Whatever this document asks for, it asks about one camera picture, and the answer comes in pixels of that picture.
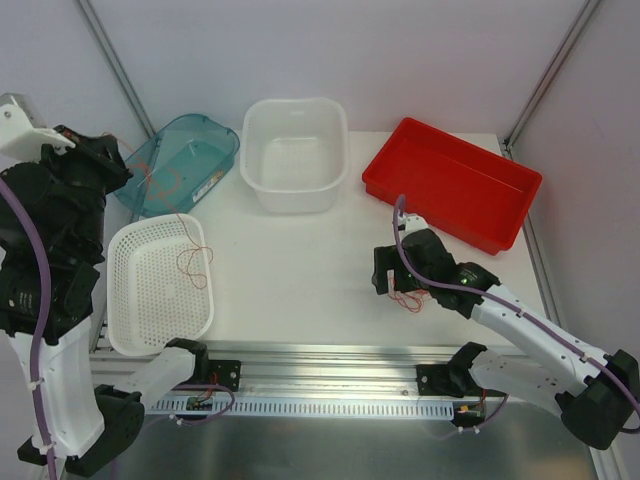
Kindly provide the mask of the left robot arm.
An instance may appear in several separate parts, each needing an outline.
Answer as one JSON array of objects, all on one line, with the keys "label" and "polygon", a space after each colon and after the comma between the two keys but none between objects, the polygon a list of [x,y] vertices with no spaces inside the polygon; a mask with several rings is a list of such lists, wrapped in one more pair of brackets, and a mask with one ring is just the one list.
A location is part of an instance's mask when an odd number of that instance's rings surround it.
[{"label": "left robot arm", "polygon": [[107,196],[131,178],[111,135],[59,125],[33,130],[29,151],[1,174],[1,328],[31,393],[35,430],[25,462],[88,478],[140,434],[146,411],[210,377],[205,346],[175,337],[117,385],[95,385],[89,362],[92,293],[103,261]]}]

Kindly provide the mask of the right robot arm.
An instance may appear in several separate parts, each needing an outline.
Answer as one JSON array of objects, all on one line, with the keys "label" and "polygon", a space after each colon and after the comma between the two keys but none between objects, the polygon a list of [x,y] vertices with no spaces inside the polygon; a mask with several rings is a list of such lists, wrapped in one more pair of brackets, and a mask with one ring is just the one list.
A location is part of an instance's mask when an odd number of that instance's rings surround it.
[{"label": "right robot arm", "polygon": [[462,398],[480,390],[514,396],[558,417],[584,444],[605,450],[639,413],[639,363],[608,354],[528,308],[499,278],[473,262],[457,262],[437,236],[419,229],[373,251],[377,294],[426,291],[436,303],[507,339],[528,356],[510,361],[489,347],[464,344],[434,374],[428,389]]}]

